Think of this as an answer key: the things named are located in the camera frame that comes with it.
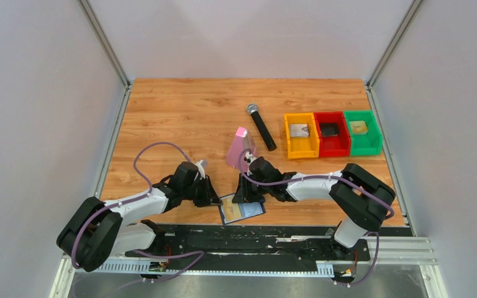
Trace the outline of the blue leather card holder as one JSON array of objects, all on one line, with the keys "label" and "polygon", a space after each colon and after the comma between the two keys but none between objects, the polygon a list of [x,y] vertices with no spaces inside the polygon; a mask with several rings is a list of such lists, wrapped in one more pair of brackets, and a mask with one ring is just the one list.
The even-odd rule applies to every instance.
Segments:
[{"label": "blue leather card holder", "polygon": [[[228,195],[225,195],[223,197],[221,197],[221,201],[227,197],[232,197],[233,198],[234,194],[228,194]],[[262,215],[262,214],[265,214],[266,213],[266,210],[265,210],[265,207],[263,205],[263,203],[259,203],[259,202],[252,202],[252,203],[243,203],[243,204],[238,204],[240,206],[240,210],[241,210],[241,213],[242,213],[242,218],[240,220],[237,220],[237,221],[234,221],[234,222],[231,222],[231,223],[223,223],[223,216],[222,216],[222,212],[220,211],[220,207],[221,205],[219,206],[219,212],[220,212],[220,217],[221,217],[221,221],[222,221],[222,224],[223,225],[228,225],[228,224],[232,224],[232,223],[235,223],[235,222],[238,222],[238,221],[241,221],[241,220],[245,220],[245,219],[249,219],[249,218],[252,218],[252,217],[256,217],[256,216],[259,216],[259,215]]]}]

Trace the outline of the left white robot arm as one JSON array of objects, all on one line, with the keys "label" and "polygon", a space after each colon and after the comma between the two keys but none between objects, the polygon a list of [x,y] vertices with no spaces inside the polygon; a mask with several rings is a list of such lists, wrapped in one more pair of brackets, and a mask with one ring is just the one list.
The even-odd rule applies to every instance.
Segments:
[{"label": "left white robot arm", "polygon": [[98,269],[110,256],[128,251],[161,255],[166,241],[148,216],[168,212],[183,201],[192,201],[196,207],[222,203],[206,166],[206,160],[184,161],[151,190],[111,201],[87,198],[60,232],[57,247],[87,272]]}]

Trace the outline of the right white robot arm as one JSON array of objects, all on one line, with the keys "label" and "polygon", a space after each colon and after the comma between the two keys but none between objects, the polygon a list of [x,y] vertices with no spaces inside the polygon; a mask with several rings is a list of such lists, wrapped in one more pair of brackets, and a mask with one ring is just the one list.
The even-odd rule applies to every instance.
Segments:
[{"label": "right white robot arm", "polygon": [[332,255],[341,260],[354,252],[361,237],[379,232],[394,216],[396,193],[355,163],[326,174],[281,173],[264,157],[244,153],[237,166],[244,185],[260,196],[269,194],[280,202],[334,201],[346,215],[329,243]]}]

